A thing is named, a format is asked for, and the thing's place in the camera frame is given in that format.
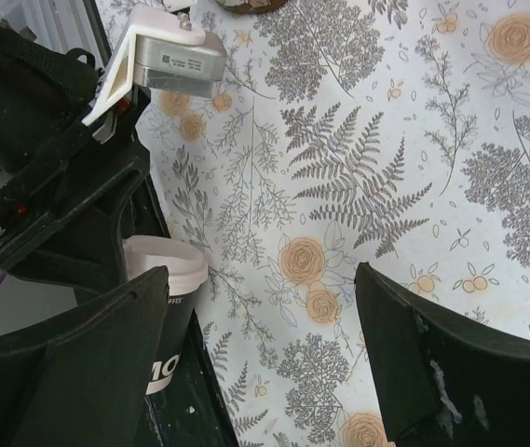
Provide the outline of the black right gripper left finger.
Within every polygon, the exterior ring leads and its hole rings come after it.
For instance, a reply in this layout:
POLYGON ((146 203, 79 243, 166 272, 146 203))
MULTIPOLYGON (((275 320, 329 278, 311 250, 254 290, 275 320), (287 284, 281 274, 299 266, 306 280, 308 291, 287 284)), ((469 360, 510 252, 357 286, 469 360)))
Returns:
POLYGON ((0 446, 132 445, 168 290, 155 267, 0 336, 0 446))

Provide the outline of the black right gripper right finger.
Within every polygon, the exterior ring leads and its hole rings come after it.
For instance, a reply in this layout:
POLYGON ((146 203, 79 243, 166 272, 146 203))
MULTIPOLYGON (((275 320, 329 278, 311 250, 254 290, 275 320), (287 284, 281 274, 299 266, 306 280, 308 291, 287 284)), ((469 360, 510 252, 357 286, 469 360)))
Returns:
POLYGON ((403 288, 367 263, 355 290, 387 439, 530 446, 530 341, 403 288))

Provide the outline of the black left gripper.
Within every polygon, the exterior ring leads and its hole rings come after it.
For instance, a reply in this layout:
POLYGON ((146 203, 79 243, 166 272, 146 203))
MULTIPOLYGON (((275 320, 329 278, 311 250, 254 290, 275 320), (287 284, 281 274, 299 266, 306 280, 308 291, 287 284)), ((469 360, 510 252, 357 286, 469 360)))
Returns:
POLYGON ((99 82, 94 62, 39 46, 0 24, 0 271, 105 293, 124 284, 122 215, 146 178, 149 152, 131 137, 148 105, 135 87, 110 110, 105 143, 83 117, 99 82))

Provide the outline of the black single paper cup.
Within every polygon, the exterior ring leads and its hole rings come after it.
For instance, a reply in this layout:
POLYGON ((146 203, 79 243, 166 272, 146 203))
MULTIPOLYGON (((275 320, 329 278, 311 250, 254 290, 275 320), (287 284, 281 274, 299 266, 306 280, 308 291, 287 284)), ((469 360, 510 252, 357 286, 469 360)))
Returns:
POLYGON ((180 363, 187 327, 197 302, 197 292, 174 295, 168 299, 156 358, 145 394, 156 394, 165 389, 180 363))

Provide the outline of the white plastic cup lid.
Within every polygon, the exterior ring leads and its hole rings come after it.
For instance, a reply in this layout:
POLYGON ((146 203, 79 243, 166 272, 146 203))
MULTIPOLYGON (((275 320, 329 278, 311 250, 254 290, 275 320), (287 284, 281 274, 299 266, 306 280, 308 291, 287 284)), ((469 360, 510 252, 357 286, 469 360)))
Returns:
POLYGON ((154 267, 166 266, 173 296, 195 292, 208 279, 205 256, 191 244, 166 237, 135 235, 123 241, 123 250, 129 279, 154 267))

